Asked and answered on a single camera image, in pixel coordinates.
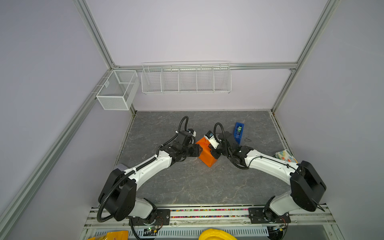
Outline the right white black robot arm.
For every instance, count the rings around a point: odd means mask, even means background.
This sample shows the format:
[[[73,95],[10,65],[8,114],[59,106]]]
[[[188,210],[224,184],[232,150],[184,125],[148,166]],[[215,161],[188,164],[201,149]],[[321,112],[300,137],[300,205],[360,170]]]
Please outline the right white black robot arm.
[[[241,146],[234,135],[221,130],[209,131],[205,138],[210,142],[213,157],[225,156],[241,170],[256,169],[278,178],[290,186],[290,190],[271,197],[262,214],[269,223],[274,223],[291,211],[307,212],[322,210],[320,202],[327,189],[326,184],[309,162],[288,162],[265,155],[254,148]]]

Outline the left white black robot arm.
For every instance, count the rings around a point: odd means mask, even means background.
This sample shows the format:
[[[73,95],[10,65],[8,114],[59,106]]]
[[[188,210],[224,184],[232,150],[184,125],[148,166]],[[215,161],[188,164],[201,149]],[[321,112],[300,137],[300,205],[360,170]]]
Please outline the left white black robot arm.
[[[187,116],[183,117],[175,135],[160,145],[152,157],[132,168],[121,165],[110,173],[98,198],[99,223],[126,218],[139,218],[146,224],[156,221],[156,205],[137,198],[137,190],[160,171],[200,156],[202,147],[196,143],[196,132],[188,128],[188,121]]]

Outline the colourful tissue box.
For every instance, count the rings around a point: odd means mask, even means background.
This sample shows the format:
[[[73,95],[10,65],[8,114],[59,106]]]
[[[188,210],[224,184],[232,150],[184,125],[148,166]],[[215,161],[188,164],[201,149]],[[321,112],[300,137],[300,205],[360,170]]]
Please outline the colourful tissue box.
[[[280,152],[276,152],[273,155],[274,158],[280,159],[286,162],[291,162],[291,163],[298,163],[296,158],[292,155],[292,153],[289,150],[283,150]]]

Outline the blue tape dispenser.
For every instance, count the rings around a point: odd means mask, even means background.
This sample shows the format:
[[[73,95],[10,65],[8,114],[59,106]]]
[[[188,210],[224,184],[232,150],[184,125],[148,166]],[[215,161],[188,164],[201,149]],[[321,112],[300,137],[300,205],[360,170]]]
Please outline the blue tape dispenser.
[[[236,142],[240,145],[242,140],[242,135],[244,131],[244,124],[236,122],[235,128],[234,128],[234,137]]]

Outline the grey cloth at left edge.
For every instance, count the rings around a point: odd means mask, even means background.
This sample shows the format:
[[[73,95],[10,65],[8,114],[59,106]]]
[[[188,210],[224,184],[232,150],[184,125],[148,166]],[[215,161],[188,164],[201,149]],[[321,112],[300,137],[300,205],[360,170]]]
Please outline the grey cloth at left edge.
[[[126,169],[128,169],[129,167],[125,166],[124,164],[117,164],[115,167],[114,167],[114,170],[115,169],[119,169],[120,171],[124,172]]]

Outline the white mesh square basket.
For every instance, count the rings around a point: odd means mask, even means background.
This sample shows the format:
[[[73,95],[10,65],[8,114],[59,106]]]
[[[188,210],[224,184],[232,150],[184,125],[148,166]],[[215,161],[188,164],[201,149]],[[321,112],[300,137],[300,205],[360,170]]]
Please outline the white mesh square basket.
[[[133,70],[112,70],[96,97],[104,110],[129,111],[140,86]]]

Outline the yellow hard hat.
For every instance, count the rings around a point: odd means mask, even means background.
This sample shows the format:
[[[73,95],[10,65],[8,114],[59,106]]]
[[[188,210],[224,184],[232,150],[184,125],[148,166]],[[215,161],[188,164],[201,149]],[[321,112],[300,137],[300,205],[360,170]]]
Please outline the yellow hard hat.
[[[237,238],[222,230],[208,229],[200,234],[199,240],[237,240]]]

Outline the yellow plastic bag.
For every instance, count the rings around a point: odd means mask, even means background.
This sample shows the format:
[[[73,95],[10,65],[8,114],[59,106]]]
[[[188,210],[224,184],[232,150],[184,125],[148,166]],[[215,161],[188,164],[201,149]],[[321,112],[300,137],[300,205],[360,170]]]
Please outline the yellow plastic bag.
[[[129,231],[109,232],[104,235],[96,236],[88,240],[128,240]]]

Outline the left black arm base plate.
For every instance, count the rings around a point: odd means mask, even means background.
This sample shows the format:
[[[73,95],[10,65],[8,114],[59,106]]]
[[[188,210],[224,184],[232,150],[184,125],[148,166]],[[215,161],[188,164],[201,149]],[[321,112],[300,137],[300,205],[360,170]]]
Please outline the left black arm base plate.
[[[170,209],[156,209],[146,218],[130,218],[133,226],[168,226],[171,220]]]

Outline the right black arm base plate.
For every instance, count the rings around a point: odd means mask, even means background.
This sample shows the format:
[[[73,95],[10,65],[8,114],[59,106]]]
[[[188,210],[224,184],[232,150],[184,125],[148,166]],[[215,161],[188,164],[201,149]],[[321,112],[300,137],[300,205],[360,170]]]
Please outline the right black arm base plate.
[[[248,208],[249,219],[252,224],[290,224],[291,218],[289,214],[278,216],[270,209],[264,207]]]

